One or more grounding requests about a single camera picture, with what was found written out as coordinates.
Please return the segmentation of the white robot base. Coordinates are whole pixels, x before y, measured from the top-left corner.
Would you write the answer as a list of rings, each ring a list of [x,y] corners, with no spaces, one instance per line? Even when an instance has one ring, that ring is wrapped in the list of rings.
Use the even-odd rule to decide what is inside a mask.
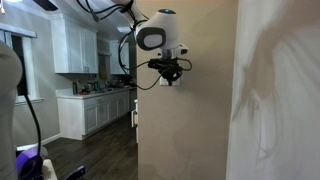
[[[21,78],[20,60],[0,42],[0,180],[18,180],[12,124],[16,87]]]

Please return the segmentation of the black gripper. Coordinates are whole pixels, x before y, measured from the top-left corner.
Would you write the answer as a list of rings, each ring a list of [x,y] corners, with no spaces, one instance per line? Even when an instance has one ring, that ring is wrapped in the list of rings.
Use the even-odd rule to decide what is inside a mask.
[[[148,62],[148,67],[156,69],[166,80],[169,86],[180,86],[181,75],[183,68],[177,63],[175,59],[164,60],[164,59],[151,59]]]

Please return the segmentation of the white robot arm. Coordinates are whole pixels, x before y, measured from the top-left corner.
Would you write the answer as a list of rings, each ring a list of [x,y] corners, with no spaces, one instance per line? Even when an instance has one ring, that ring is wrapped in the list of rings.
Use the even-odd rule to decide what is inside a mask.
[[[135,42],[145,51],[160,50],[158,58],[150,59],[148,67],[156,69],[171,86],[182,75],[183,69],[177,63],[178,57],[188,48],[178,42],[178,18],[171,9],[160,9],[151,18],[146,18],[134,0],[111,0],[123,5],[120,10],[134,31]]]

